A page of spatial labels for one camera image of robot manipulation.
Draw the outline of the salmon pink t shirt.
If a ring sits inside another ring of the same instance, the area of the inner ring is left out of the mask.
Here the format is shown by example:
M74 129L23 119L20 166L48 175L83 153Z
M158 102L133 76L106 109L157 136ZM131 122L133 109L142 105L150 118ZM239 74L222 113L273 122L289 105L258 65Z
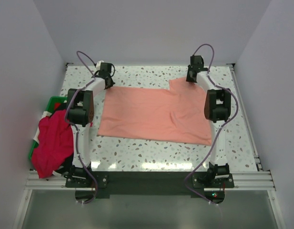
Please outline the salmon pink t shirt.
M184 78L169 89L113 87L105 94L98 135L210 146L205 90Z

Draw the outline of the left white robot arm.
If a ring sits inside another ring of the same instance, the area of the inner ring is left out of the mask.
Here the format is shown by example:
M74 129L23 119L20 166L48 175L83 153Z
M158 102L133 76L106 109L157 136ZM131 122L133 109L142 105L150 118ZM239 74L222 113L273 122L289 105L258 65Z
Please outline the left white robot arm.
M68 90L64 118L71 125L73 134L72 166L84 170L76 176L77 183L82 187L88 187L93 182L93 175L88 172L88 167L91 164L89 132L94 119L94 97L115 84L112 79L115 66L112 63L99 61L95 67L96 72L85 86Z

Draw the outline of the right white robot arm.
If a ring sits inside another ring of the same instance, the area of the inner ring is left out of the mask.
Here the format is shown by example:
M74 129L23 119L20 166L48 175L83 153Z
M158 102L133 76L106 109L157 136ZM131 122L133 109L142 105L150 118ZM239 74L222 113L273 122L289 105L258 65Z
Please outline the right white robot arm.
M231 115L231 94L218 87L215 82L203 78L201 72L207 72L203 57L192 55L188 65L186 81L197 83L206 92L204 103L204 117L209 121L212 132L212 146L209 155L209 165L206 174L199 178L211 187L218 187L223 183L223 178L230 174L226 156L226 139L223 124Z

